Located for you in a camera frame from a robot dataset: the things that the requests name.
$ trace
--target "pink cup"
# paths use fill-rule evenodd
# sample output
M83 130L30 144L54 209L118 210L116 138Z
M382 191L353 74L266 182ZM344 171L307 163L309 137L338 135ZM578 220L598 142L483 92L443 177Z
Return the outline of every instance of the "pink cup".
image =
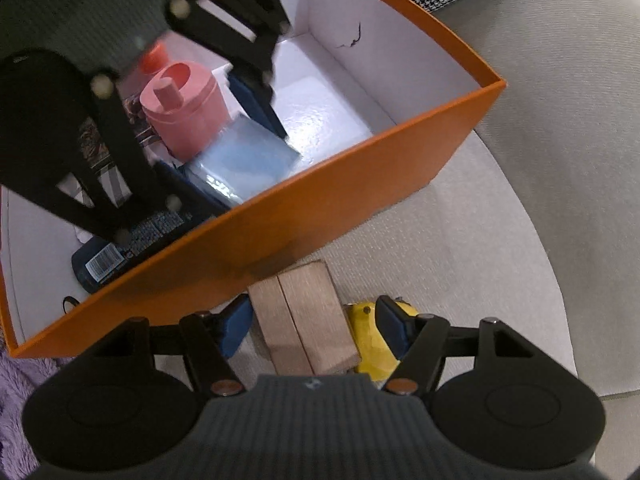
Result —
M140 94L148 122L175 158L187 162L206 148L229 120L211 70L181 61L161 70Z

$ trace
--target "couch cushion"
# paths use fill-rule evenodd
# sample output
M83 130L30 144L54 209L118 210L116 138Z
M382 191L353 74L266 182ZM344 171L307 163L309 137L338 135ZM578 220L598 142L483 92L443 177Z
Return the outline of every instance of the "couch cushion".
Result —
M420 312L477 326L497 316L575 372L562 297L529 217L482 141L472 134L434 181L312 254L344 303L402 296ZM254 323L230 363L247 384L273 373ZM449 360L450 376L471 360ZM164 369L176 371L174 360Z
M640 0L460 0L437 17L509 83L478 134L547 250L580 378L640 389Z

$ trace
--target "light blue package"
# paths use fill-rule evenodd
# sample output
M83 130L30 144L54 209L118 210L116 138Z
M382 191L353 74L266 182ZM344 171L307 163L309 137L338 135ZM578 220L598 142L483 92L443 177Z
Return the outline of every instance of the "light blue package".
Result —
M287 178L299 156L284 140L240 114L187 163L184 174L233 207Z

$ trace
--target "orange cap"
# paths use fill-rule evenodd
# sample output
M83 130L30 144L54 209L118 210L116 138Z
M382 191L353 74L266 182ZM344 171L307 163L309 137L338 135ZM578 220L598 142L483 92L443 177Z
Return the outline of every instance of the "orange cap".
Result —
M166 47L162 41L157 41L151 49L142 55L138 67L143 74L151 75L160 72L168 64L169 54Z

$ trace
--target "couch armrest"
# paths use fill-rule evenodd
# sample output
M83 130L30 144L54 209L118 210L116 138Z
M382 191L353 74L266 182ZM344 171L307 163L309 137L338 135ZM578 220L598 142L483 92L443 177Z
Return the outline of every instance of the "couch armrest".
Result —
M510 85L478 126L558 278L580 377L640 389L640 0L439 11Z

